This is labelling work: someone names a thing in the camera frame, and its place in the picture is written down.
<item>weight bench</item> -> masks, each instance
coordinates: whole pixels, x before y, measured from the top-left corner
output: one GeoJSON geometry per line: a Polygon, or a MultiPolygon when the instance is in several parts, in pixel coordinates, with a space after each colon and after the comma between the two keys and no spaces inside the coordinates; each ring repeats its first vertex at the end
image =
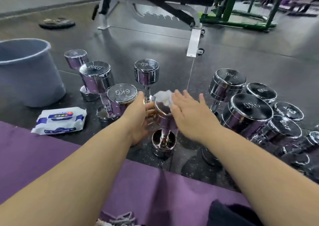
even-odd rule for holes
{"type": "Polygon", "coordinates": [[[222,0],[101,0],[100,4],[94,9],[92,19],[95,19],[99,11],[99,14],[105,15],[105,19],[98,29],[107,29],[109,26],[106,19],[114,10],[114,7],[119,2],[126,3],[133,18],[140,23],[191,31],[187,56],[195,58],[197,54],[202,55],[204,53],[204,49],[198,49],[199,38],[204,31],[199,21],[199,14],[191,5],[212,6],[215,1],[222,0]],[[158,6],[172,14],[172,17],[148,12],[141,14],[136,7],[137,4],[158,6]]]}

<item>gym floor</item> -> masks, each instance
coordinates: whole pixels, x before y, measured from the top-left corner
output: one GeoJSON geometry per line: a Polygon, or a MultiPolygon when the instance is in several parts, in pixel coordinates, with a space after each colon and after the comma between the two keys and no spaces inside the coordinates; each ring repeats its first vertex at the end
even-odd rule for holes
{"type": "MultiPolygon", "coordinates": [[[[221,26],[205,26],[199,47],[205,49],[196,59],[186,57],[190,32],[138,23],[127,8],[119,4],[108,19],[107,30],[97,29],[91,20],[96,3],[69,6],[20,17],[0,20],[0,40],[39,38],[52,45],[51,54],[65,84],[67,94],[59,102],[45,108],[86,108],[88,116],[82,131],[54,137],[84,144],[100,131],[95,116],[100,101],[84,103],[79,93],[82,80],[71,70],[63,54],[70,49],[84,49],[90,60],[101,60],[112,67],[115,82],[131,83],[141,89],[134,79],[133,64],[151,58],[160,64],[160,80],[151,87],[159,90],[187,89],[198,97],[204,93],[212,103],[208,86],[219,68],[232,68],[244,73],[248,82],[260,82],[278,93],[278,101],[298,106],[305,114],[300,123],[311,130],[319,123],[317,113],[319,84],[319,26],[317,18],[296,18],[278,14],[278,27],[269,33],[258,33],[221,26]],[[76,22],[71,29],[47,31],[38,26],[46,18],[65,17],[76,22]]],[[[27,129],[34,127],[42,109],[25,107],[9,87],[0,91],[0,120],[27,129]]],[[[181,134],[174,155],[161,160],[150,151],[150,137],[130,149],[128,159],[182,174],[224,188],[237,190],[225,170],[208,166],[201,158],[200,145],[181,134]]]]}

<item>black cloth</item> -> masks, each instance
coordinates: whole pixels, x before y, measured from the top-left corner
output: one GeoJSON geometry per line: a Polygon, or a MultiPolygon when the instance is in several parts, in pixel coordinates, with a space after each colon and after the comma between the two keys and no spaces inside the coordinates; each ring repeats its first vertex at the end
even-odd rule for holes
{"type": "Polygon", "coordinates": [[[227,206],[218,200],[211,203],[207,226],[263,226],[257,214],[240,204],[227,206]]]}

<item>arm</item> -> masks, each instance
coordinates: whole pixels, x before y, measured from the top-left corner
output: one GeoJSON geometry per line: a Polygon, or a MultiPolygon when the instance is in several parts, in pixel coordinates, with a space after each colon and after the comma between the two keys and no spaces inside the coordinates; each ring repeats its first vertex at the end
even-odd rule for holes
{"type": "Polygon", "coordinates": [[[171,111],[178,128],[223,164],[267,226],[319,222],[319,186],[235,132],[222,127],[205,104],[175,91],[171,111]]]}
{"type": "Polygon", "coordinates": [[[147,134],[153,104],[143,100],[140,92],[118,121],[0,205],[1,225],[93,226],[131,144],[147,134]]]}

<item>hand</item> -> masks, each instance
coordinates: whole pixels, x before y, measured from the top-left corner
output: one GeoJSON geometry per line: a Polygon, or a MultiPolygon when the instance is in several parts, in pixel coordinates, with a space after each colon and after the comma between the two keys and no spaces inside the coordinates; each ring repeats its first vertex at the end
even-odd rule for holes
{"type": "Polygon", "coordinates": [[[127,107],[121,117],[129,127],[133,145],[137,144],[141,139],[148,135],[148,131],[146,130],[146,118],[154,113],[154,103],[150,102],[144,104],[144,93],[141,91],[138,92],[138,96],[134,102],[127,107]]]}
{"type": "Polygon", "coordinates": [[[177,127],[189,139],[205,144],[207,137],[222,128],[216,116],[206,105],[202,93],[197,102],[186,90],[183,91],[183,95],[175,90],[172,100],[171,112],[177,127]]]}

